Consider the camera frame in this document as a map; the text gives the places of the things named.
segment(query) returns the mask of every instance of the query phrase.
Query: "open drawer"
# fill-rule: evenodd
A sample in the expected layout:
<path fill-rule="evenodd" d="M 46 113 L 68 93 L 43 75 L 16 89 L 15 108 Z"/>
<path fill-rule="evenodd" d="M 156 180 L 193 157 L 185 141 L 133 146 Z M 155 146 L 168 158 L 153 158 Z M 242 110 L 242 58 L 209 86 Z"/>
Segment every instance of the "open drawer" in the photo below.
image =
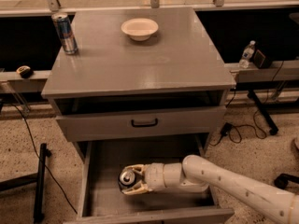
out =
<path fill-rule="evenodd" d="M 212 187 L 202 193 L 156 192 L 126 196 L 118 178 L 130 164 L 180 162 L 200 155 L 195 134 L 156 136 L 88 143 L 78 220 L 71 223 L 223 223 L 233 213 L 221 209 Z"/>
<path fill-rule="evenodd" d="M 127 137 L 212 133 L 221 124 L 224 106 L 161 109 L 57 117 L 69 142 Z"/>

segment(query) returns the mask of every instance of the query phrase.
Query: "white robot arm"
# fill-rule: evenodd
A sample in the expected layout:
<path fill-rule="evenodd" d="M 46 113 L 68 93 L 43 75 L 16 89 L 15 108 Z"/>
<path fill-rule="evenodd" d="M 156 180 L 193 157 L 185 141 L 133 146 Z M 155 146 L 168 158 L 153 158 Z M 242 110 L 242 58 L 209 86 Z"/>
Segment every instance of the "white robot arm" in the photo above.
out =
<path fill-rule="evenodd" d="M 127 166 L 120 174 L 126 195 L 176 188 L 204 191 L 208 184 L 225 190 L 269 219 L 281 224 L 299 224 L 299 196 L 230 172 L 199 156 L 182 163 L 152 163 Z"/>

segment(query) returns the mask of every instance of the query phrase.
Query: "ceramic bowl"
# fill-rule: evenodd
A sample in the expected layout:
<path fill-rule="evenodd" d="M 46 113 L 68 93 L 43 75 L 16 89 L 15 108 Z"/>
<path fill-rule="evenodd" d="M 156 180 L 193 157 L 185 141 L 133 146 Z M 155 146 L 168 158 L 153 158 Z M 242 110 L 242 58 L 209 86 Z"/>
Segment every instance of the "ceramic bowl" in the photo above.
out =
<path fill-rule="evenodd" d="M 135 41 L 145 41 L 158 31 L 158 24 L 151 19 L 131 19 L 125 21 L 121 30 Z"/>

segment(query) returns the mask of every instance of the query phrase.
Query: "plastic bottle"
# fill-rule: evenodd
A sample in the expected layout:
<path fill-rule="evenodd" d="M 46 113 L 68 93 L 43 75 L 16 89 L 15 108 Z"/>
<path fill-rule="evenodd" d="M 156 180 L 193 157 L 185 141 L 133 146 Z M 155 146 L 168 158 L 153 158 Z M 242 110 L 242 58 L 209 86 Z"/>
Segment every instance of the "plastic bottle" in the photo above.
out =
<path fill-rule="evenodd" d="M 241 60 L 239 62 L 240 67 L 248 68 L 249 60 L 255 51 L 255 41 L 250 41 L 250 43 L 244 48 Z"/>

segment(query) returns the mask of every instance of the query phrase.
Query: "drawer front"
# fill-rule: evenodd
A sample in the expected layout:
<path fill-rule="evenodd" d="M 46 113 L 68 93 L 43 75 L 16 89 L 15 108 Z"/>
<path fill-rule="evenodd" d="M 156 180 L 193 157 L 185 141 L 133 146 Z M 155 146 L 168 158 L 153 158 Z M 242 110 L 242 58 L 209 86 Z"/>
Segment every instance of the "drawer front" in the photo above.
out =
<path fill-rule="evenodd" d="M 57 117 L 69 142 L 113 138 L 210 133 L 221 125 L 224 106 L 125 114 L 89 114 Z"/>
<path fill-rule="evenodd" d="M 234 214 L 231 208 L 188 208 L 118 217 L 83 217 L 64 224 L 220 224 Z"/>

